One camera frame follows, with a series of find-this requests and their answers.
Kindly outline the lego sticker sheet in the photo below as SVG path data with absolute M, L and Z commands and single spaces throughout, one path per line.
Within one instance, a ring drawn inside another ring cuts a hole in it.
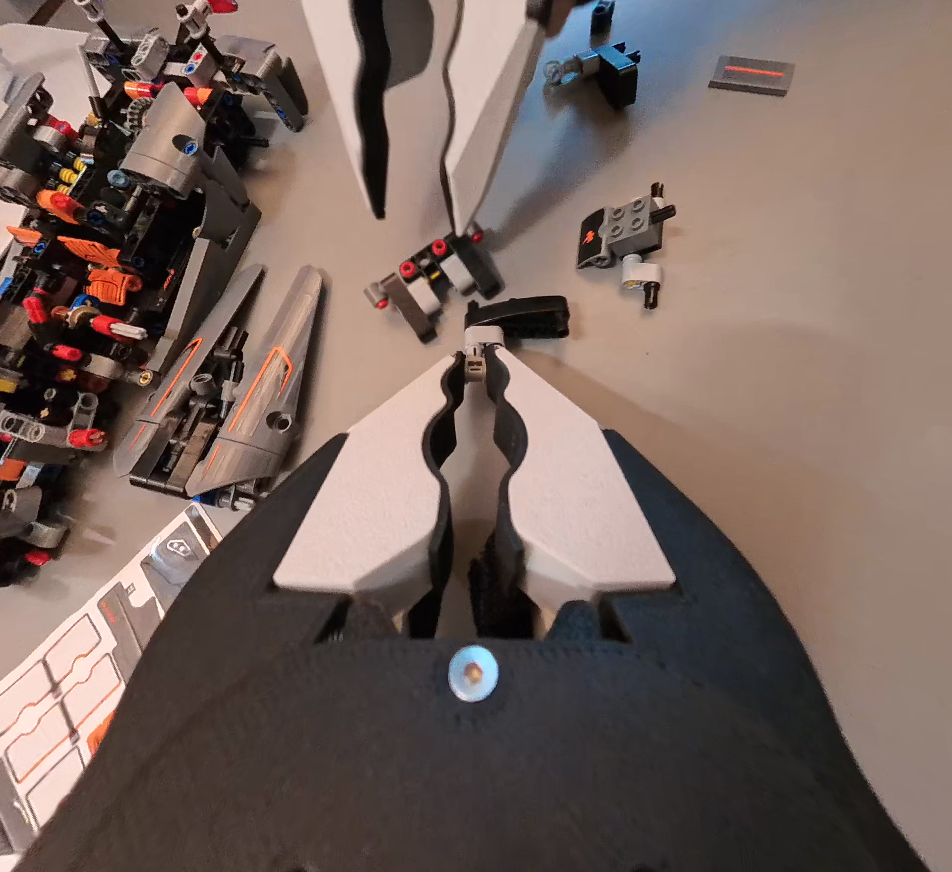
M 221 539 L 192 501 L 2 680 L 2 869 L 85 772 L 150 638 Z

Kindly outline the white rounded board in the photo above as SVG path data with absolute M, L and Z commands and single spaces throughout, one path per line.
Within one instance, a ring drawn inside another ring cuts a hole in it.
M 79 46 L 86 32 L 10 23 L 1 28 L 1 116 L 10 102 L 37 72 L 52 95 L 51 113 L 80 128 L 89 112 L 89 84 Z

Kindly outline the black lego assembly red pins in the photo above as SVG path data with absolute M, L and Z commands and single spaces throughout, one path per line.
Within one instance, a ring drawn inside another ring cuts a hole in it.
M 363 293 L 377 310 L 396 311 L 422 342 L 434 339 L 446 297 L 452 291 L 490 300 L 503 281 L 484 245 L 484 230 L 471 224 L 462 234 L 435 239 L 401 260 L 399 267 Z

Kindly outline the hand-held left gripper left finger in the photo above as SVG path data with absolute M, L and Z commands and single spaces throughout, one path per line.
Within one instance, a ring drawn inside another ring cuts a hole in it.
M 344 596 L 435 636 L 453 562 L 442 467 L 456 449 L 456 357 L 351 426 L 275 570 L 281 589 Z

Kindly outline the dark lego tile red stripe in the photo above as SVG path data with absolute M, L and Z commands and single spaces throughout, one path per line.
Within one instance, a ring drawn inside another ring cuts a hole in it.
M 785 97 L 794 69 L 791 62 L 723 55 L 717 61 L 708 88 Z

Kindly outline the dark grey lego axle assembly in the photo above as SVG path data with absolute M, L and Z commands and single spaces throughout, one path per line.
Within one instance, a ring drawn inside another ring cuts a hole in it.
M 644 309 L 656 309 L 662 267 L 649 258 L 661 249 L 663 225 L 675 215 L 676 207 L 660 181 L 651 185 L 648 194 L 625 205 L 591 212 L 580 224 L 575 269 L 609 269 L 619 264 L 622 288 L 641 293 Z

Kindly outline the large lego vehicle model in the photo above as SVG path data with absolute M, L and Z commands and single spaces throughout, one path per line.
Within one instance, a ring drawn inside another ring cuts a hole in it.
M 2 251 L 2 586 L 61 545 L 64 472 L 107 448 L 110 391 L 161 383 L 132 438 L 142 449 L 217 347 L 200 327 L 260 220 L 240 171 L 268 147 L 244 100 L 263 97 L 291 131 L 307 114 L 274 44 L 212 37 L 235 0 L 177 5 L 173 41 L 121 37 L 109 1 L 73 0 L 93 25 L 77 127 L 54 115 L 41 72 L 3 93 L 2 201 L 24 212 Z

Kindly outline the grey lego panels orange stripes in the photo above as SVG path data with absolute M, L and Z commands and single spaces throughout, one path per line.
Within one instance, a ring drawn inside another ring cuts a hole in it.
M 118 477 L 232 511 L 268 495 L 296 433 L 324 278 L 303 266 L 247 354 L 238 317 L 264 272 L 254 265 L 232 278 L 113 450 Z

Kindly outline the black lego beam assembly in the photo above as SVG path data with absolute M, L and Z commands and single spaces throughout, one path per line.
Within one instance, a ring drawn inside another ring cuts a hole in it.
M 485 379 L 485 351 L 508 341 L 560 340 L 569 335 L 570 311 L 564 295 L 510 298 L 480 306 L 470 302 L 464 322 L 467 383 Z
M 594 79 L 607 104 L 623 111 L 637 98 L 641 51 L 628 52 L 625 42 L 590 48 L 564 60 L 550 60 L 543 66 L 545 84 L 551 88 L 569 81 Z

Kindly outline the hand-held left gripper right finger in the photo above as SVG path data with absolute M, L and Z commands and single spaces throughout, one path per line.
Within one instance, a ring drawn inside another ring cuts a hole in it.
M 599 423 L 508 350 L 485 350 L 507 468 L 494 530 L 470 564 L 477 632 L 531 637 L 536 615 L 669 591 L 675 572 Z

